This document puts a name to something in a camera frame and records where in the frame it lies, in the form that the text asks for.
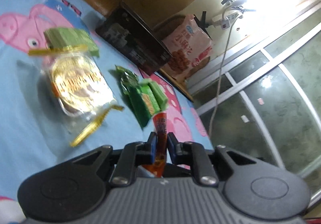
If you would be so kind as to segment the orange-red snack packet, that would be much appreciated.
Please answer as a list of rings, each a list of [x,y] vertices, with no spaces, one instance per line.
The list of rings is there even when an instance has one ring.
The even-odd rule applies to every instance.
[[[157,135],[156,154],[154,163],[143,165],[143,175],[150,178],[161,178],[167,163],[167,114],[163,111],[153,118]]]

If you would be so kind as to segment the green snack bag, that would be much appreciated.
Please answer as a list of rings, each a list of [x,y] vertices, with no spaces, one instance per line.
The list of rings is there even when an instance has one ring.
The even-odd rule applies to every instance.
[[[154,115],[167,109],[169,99],[156,81],[150,78],[140,80],[137,74],[119,65],[115,66],[114,75],[119,80],[124,99],[142,128],[148,125]]]

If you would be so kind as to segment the clear gold cookie bag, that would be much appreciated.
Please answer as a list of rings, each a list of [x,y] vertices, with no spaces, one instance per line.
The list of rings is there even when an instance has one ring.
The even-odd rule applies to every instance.
[[[28,55],[42,60],[41,71],[73,136],[72,147],[96,132],[111,110],[124,110],[86,45],[30,49]]]

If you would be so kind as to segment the blue cartoon pig bedsheet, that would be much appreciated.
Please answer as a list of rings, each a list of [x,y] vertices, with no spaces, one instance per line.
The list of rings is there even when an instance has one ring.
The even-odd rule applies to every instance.
[[[23,217],[16,197],[27,177],[101,145],[121,149],[145,141],[153,124],[141,128],[129,108],[112,110],[95,134],[72,148],[73,135],[41,77],[41,61],[10,40],[35,20],[66,19],[93,33],[100,15],[83,0],[1,0],[1,14],[11,24],[9,37],[1,38],[1,222],[13,223]]]

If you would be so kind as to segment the pink snack bag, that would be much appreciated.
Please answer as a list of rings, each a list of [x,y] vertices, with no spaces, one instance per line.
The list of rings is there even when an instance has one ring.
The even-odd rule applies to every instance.
[[[163,43],[171,53],[163,69],[178,82],[190,77],[192,70],[213,52],[211,38],[198,26],[192,14],[187,15]]]

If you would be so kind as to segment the black open cardboard box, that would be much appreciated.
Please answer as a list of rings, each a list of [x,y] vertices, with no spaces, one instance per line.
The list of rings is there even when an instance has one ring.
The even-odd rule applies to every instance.
[[[164,43],[124,1],[95,32],[148,75],[172,58]]]

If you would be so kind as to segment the white power strip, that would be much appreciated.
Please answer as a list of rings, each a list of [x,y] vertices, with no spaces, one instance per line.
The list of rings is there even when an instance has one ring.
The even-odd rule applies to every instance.
[[[222,30],[226,30],[231,27],[237,18],[242,19],[243,14],[240,11],[231,11],[227,15],[217,15],[211,19],[211,25],[214,27],[220,27]]]

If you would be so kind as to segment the green wafer pack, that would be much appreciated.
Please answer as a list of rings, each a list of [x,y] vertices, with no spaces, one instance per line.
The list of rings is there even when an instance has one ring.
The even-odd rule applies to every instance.
[[[86,45],[92,56],[100,56],[98,46],[90,35],[83,29],[68,27],[49,28],[44,31],[44,37],[50,48]]]

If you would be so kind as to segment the white window frame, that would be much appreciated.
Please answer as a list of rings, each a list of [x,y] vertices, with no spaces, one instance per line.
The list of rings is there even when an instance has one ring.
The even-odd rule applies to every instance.
[[[320,201],[320,0],[214,59],[189,90],[213,146],[299,175],[312,191],[311,206]]]

